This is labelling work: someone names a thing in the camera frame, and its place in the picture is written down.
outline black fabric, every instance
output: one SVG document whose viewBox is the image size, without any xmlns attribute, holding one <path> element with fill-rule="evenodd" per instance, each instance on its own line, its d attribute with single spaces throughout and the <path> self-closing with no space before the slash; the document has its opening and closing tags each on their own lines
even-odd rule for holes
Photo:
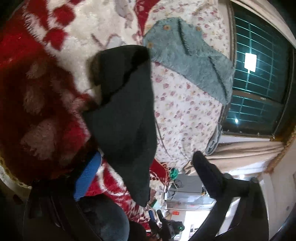
<svg viewBox="0 0 296 241">
<path fill-rule="evenodd" d="M 110 198 L 103 194 L 83 197 L 78 204 L 92 229 L 103 241 L 128 240 L 128 217 Z"/>
<path fill-rule="evenodd" d="M 148 241 L 146 230 L 141 224 L 129 221 L 129 226 L 128 241 Z"/>
<path fill-rule="evenodd" d="M 143 46 L 127 45 L 102 51 L 96 58 L 95 79 L 101 84 L 103 104 L 83 117 L 133 200 L 145 207 L 157 146 L 149 53 Z"/>
</svg>

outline wall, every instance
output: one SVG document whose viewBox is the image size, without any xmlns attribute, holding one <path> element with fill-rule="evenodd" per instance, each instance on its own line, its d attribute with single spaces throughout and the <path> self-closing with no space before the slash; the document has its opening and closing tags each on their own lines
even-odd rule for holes
<svg viewBox="0 0 296 241">
<path fill-rule="evenodd" d="M 202 181 L 200 180 L 199 176 L 188 176 L 184 173 L 180 173 L 177 176 L 177 180 L 180 180 L 180 182 L 177 183 L 177 185 L 181 185 L 180 188 L 178 188 L 178 192 L 192 192 L 192 193 L 201 193 L 202 192 Z"/>
<path fill-rule="evenodd" d="M 231 205 L 229 206 L 229 209 L 228 209 L 228 211 L 226 213 L 224 222 L 222 223 L 221 228 L 220 228 L 218 234 L 223 234 L 223 233 L 225 233 L 229 229 L 229 226 L 231 225 L 231 222 L 233 220 L 233 217 L 235 215 L 235 212 L 237 211 L 239 200 L 240 199 L 237 199 L 237 200 L 233 201 L 231 203 Z"/>
<path fill-rule="evenodd" d="M 221 135 L 219 143 L 232 143 L 232 142 L 244 142 L 244 141 L 269 141 L 269 138 Z"/>
<path fill-rule="evenodd" d="M 180 241 L 188 241 L 191 225 L 199 228 L 209 215 L 209 210 L 204 211 L 187 211 L 184 221 L 185 229 L 182 232 Z"/>
<path fill-rule="evenodd" d="M 288 218 L 296 203 L 296 142 L 292 144 L 272 174 L 263 174 L 261 187 L 268 208 L 269 238 L 272 238 Z"/>
</svg>

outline window frame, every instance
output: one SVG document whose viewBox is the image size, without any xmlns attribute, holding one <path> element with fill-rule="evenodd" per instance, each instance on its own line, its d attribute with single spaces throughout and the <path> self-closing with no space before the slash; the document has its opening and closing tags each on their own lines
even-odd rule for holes
<svg viewBox="0 0 296 241">
<path fill-rule="evenodd" d="M 228 5 L 228 14 L 229 14 L 229 16 L 231 16 L 229 18 L 230 30 L 231 30 L 230 59 L 233 62 L 234 67 L 236 67 L 237 33 L 236 33 L 236 24 L 235 24 L 233 4 L 235 4 L 235 3 L 230 2 Z M 278 119 L 275 121 L 275 127 L 273 130 L 273 133 L 271 135 L 260 134 L 260 132 L 258 132 L 257 134 L 252 134 L 252 133 L 244 133 L 242 131 L 232 132 L 232 131 L 224 129 L 223 134 L 235 135 L 235 136 L 246 136 L 246 137 L 275 138 L 276 136 L 283 135 L 283 133 L 285 132 L 284 128 L 286 128 L 287 125 L 290 126 L 292 123 L 296 123 L 296 118 L 295 118 L 296 117 L 296 114 L 295 114 L 296 113 L 296 103 L 295 103 L 295 101 L 292 100 L 292 98 L 294 96 L 296 98 L 295 54 L 296 54 L 295 48 L 292 45 L 290 45 L 290 47 L 289 47 L 289 63 L 288 63 L 288 82 L 286 84 L 282 103 L 278 103 L 276 101 L 261 97 L 256 94 L 233 89 L 232 95 L 237 95 L 237 96 L 246 97 L 246 98 L 251 97 L 251 99 L 253 99 L 253 100 L 259 100 L 262 103 L 269 103 L 272 105 L 280 105 L 283 108 L 282 112 L 279 114 Z M 219 122 L 222 124 L 222 126 L 226 121 L 230 106 L 231 106 L 231 103 L 227 104 L 226 106 L 224 106 L 222 108 L 220 120 L 219 120 Z"/>
</svg>

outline black device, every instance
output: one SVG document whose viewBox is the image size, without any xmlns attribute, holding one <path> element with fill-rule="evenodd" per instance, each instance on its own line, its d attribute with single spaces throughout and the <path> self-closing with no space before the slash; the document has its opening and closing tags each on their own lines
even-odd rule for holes
<svg viewBox="0 0 296 241">
<path fill-rule="evenodd" d="M 151 228 L 151 232 L 158 235 L 157 237 L 161 238 L 162 241 L 173 240 L 177 234 L 184 230 L 185 227 L 182 222 L 165 219 L 161 210 L 157 210 L 157 215 L 162 223 L 161 227 L 158 227 L 151 210 L 149 211 L 149 226 Z"/>
<path fill-rule="evenodd" d="M 24 241 L 102 241 L 73 198 L 67 178 L 34 183 L 23 220 Z"/>
</svg>

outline red fleece blanket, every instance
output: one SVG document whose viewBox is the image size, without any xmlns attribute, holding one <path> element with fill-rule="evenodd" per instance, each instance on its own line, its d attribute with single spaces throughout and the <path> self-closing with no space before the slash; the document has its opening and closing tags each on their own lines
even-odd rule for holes
<svg viewBox="0 0 296 241">
<path fill-rule="evenodd" d="M 167 178 L 168 173 L 166 169 L 163 165 L 154 160 L 150 167 L 150 187 L 154 189 L 156 193 L 160 195 L 164 194 Z M 129 220 L 142 224 L 149 221 L 148 211 L 152 210 L 152 208 L 149 205 L 141 207 L 135 203 L 121 177 L 105 160 L 102 162 L 96 178 L 92 182 L 86 196 L 95 196 L 98 194 L 105 194 L 111 198 L 124 210 Z M 146 229 L 150 229 L 148 224 L 144 224 L 143 226 Z"/>
<path fill-rule="evenodd" d="M 28 185 L 71 169 L 90 138 L 79 112 L 91 98 L 76 90 L 73 75 L 45 47 L 50 42 L 60 50 L 67 36 L 64 28 L 75 20 L 75 6 L 83 1 L 25 0 L 0 35 L 0 155 L 5 161 L 0 164 Z M 139 32 L 157 1 L 136 2 Z M 32 30 L 32 23 L 39 27 Z"/>
</svg>

